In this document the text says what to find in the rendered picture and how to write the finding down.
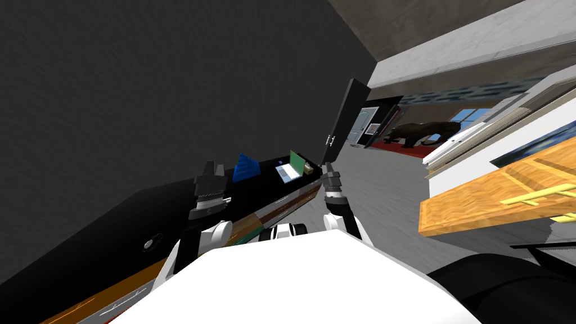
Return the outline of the blue ridged rack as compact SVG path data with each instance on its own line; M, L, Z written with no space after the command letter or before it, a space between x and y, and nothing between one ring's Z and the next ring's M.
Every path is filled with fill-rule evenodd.
M233 182L240 182L261 175L259 163L244 154L240 154L233 171Z

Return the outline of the blue window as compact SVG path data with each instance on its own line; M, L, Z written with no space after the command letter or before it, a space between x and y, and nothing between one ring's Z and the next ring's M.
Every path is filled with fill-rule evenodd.
M480 118L490 108L478 108L478 109L462 109L454 117L450 119L450 122L458 122L462 124L462 128L470 125L476 119Z

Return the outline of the black cabinet with drawers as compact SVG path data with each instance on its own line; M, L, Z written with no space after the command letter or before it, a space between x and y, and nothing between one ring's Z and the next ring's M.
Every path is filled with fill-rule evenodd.
M223 221L232 222L225 246L245 244L315 197L322 169L283 183L275 166L233 182ZM194 178L139 191L0 284L0 324L104 324L151 290L196 206Z

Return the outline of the wooden cupboard door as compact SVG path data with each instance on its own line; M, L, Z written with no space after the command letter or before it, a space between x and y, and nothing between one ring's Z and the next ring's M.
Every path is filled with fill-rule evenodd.
M576 185L576 137L422 202L418 231L435 236L576 213L576 197L545 196L534 199L537 206L500 203L567 183Z

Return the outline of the pale blue door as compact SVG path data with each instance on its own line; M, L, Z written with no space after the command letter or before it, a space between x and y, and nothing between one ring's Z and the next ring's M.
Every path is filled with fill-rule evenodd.
M367 126L370 124L370 120L373 118L378 109L378 107L365 107L360 110L360 113L358 114L356 121L354 122L346 139L348 142L358 142L361 135L364 134Z

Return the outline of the dark animal statue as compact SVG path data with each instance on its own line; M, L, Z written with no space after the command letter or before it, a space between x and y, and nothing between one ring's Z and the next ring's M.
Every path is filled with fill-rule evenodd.
M419 139L422 139L426 136L439 134L440 137L435 142L425 143L424 141L421 141L421 144L424 146L437 145L440 143L445 143L460 130L461 124L454 121L436 121L424 124L408 123L398 125L392 129L388 134L388 139L385 139L384 143L390 144L397 138L404 138L405 143L402 147L406 149L412 149Z

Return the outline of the red rug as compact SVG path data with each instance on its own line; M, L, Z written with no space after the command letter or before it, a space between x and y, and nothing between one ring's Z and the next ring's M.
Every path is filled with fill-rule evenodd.
M419 159L425 158L427 155L435 151L436 147L417 145L413 148L404 148L401 143L391 142L385 144L384 141L374 142L370 148L381 149L384 151L399 153L407 156L413 156Z

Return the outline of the black door leaf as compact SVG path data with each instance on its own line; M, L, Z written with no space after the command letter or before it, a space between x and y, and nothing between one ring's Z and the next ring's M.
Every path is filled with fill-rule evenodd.
M341 103L340 110L335 120L335 124L329 135L335 136L334 143L331 147L326 147L325 145L325 153L323 153L323 158L318 164L319 166L326 162L333 163L336 161L370 91L371 90L360 82L360 80L355 78L350 80L346 89L345 97Z

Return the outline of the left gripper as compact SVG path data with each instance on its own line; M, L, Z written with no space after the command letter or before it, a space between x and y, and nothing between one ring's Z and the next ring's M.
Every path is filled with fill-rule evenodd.
M214 174L214 160L208 160L203 167L203 175L194 179L195 196L223 195L226 190L228 178L224 175L223 164L217 165Z

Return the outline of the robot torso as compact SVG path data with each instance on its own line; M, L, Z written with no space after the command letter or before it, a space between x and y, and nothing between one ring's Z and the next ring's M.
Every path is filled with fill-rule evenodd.
M338 229L214 249L111 324L481 324L422 272Z

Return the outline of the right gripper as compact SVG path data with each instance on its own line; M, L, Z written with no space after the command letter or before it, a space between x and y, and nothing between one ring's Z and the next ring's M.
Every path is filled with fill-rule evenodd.
M326 162L324 165L325 173L321 176L323 187L326 192L341 192L341 180L340 172L334 171L330 162Z

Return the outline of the white laptop green screen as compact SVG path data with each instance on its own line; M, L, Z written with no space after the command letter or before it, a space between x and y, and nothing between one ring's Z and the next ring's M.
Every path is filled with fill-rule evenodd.
M275 170L280 176L283 183L289 183L295 179L301 178L304 175L304 168L306 160L299 156L297 153L290 151L289 162L280 163L275 166Z

